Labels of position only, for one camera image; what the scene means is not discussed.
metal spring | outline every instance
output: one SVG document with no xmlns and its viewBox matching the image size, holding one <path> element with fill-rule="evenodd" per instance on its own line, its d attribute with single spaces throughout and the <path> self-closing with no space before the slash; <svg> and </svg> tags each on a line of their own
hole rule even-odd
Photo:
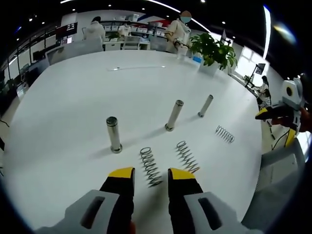
<svg viewBox="0 0 312 234">
<path fill-rule="evenodd" d="M 227 143 L 232 143 L 235 140 L 235 137 L 220 125 L 216 128 L 215 133 L 217 136 L 223 138 Z"/>
<path fill-rule="evenodd" d="M 182 159 L 182 162 L 184 162 L 183 166 L 185 166 L 186 171 L 194 173 L 200 169 L 200 167 L 197 167 L 198 164 L 196 163 L 194 156 L 191 157 L 192 153 L 190 153 L 190 149 L 186 146 L 186 142 L 184 140 L 180 141 L 176 145 L 176 148 L 179 152 L 178 155 L 181 155 L 180 158 Z"/>
<path fill-rule="evenodd" d="M 162 183 L 161 176 L 157 176 L 160 172 L 157 172 L 158 167 L 156 167 L 156 163 L 154 162 L 152 149 L 145 147 L 140 150 L 140 154 L 146 175 L 148 176 L 149 188 Z"/>
</svg>

face mask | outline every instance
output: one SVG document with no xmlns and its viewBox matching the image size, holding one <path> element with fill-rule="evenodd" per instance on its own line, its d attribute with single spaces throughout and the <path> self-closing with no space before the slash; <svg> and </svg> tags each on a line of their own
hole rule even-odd
<svg viewBox="0 0 312 234">
<path fill-rule="evenodd" d="M 184 16 L 181 16 L 180 19 L 181 19 L 181 21 L 182 21 L 183 23 L 188 23 L 188 22 L 191 21 L 192 17 L 184 17 Z"/>
</svg>

person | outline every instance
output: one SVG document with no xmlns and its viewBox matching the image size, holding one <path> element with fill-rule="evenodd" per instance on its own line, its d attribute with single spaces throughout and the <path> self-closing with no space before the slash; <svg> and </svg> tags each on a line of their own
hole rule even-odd
<svg viewBox="0 0 312 234">
<path fill-rule="evenodd" d="M 260 87 L 257 87 L 258 97 L 257 103 L 259 109 L 263 106 L 271 105 L 271 94 L 269 91 L 269 82 L 266 76 L 262 77 L 263 84 Z"/>
<path fill-rule="evenodd" d="M 181 18 L 189 18 L 184 16 L 187 11 L 182 12 L 182 14 L 176 20 L 172 21 L 169 27 L 165 32 L 165 37 L 168 39 L 166 52 L 177 54 L 179 47 L 185 47 L 188 45 L 190 38 L 191 30 L 190 28 L 182 21 Z"/>
<path fill-rule="evenodd" d="M 102 42 L 105 41 L 105 30 L 100 24 L 101 17 L 97 16 L 92 21 L 91 24 L 84 31 L 84 40 L 101 38 Z"/>
<path fill-rule="evenodd" d="M 118 29 L 118 33 L 121 38 L 131 36 L 130 21 L 127 21 L 124 25 L 120 26 Z"/>
</svg>

metal cylinder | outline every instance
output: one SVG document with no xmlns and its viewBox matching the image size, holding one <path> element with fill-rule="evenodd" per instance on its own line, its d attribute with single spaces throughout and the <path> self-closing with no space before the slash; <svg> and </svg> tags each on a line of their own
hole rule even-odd
<svg viewBox="0 0 312 234">
<path fill-rule="evenodd" d="M 204 115 L 205 115 L 205 113 L 206 113 L 208 107 L 210 106 L 211 102 L 213 101 L 213 99 L 214 99 L 214 96 L 212 96 L 212 95 L 209 95 L 209 96 L 208 96 L 208 98 L 207 98 L 205 104 L 204 104 L 203 107 L 201 108 L 200 112 L 198 112 L 198 116 L 199 116 L 199 117 L 201 117 L 201 118 L 204 117 Z"/>
<path fill-rule="evenodd" d="M 170 118 L 168 120 L 168 123 L 166 123 L 165 125 L 165 128 L 167 131 L 171 132 L 174 127 L 175 127 L 175 122 L 177 120 L 177 117 L 179 116 L 180 114 L 180 111 L 182 109 L 182 106 L 183 106 L 184 102 L 181 101 L 181 100 L 177 100 L 175 102 L 175 106 L 171 112 L 171 115 L 170 115 Z"/>
<path fill-rule="evenodd" d="M 119 140 L 118 121 L 116 117 L 106 119 L 108 135 L 111 140 L 111 150 L 114 154 L 119 154 L 122 151 L 122 145 Z"/>
</svg>

white table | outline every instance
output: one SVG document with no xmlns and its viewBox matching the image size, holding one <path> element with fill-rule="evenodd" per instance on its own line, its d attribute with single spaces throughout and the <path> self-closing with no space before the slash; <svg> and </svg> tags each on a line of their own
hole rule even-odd
<svg viewBox="0 0 312 234">
<path fill-rule="evenodd" d="M 242 220 L 260 169 L 261 130 L 253 95 L 225 73 L 156 51 L 111 51 L 48 67 L 21 101 L 6 143 L 4 175 L 14 205 L 30 227 L 52 226 L 65 209 L 107 175 L 134 166 L 137 233 L 172 233 L 167 182 L 148 188 L 139 156 L 151 147 L 159 170 L 182 168 L 175 146 L 185 140 L 201 169 L 195 176 Z M 197 116 L 207 96 L 214 100 Z M 172 132 L 164 130 L 177 99 L 184 106 Z M 116 116 L 123 151 L 110 149 L 106 118 Z M 222 125 L 232 144 L 215 135 Z"/>
<path fill-rule="evenodd" d="M 124 41 L 104 41 L 103 42 L 103 45 L 113 45 L 113 44 L 123 45 Z M 141 48 L 141 50 L 150 50 L 151 49 L 151 43 L 148 41 L 141 41 L 140 42 L 140 48 Z"/>
</svg>

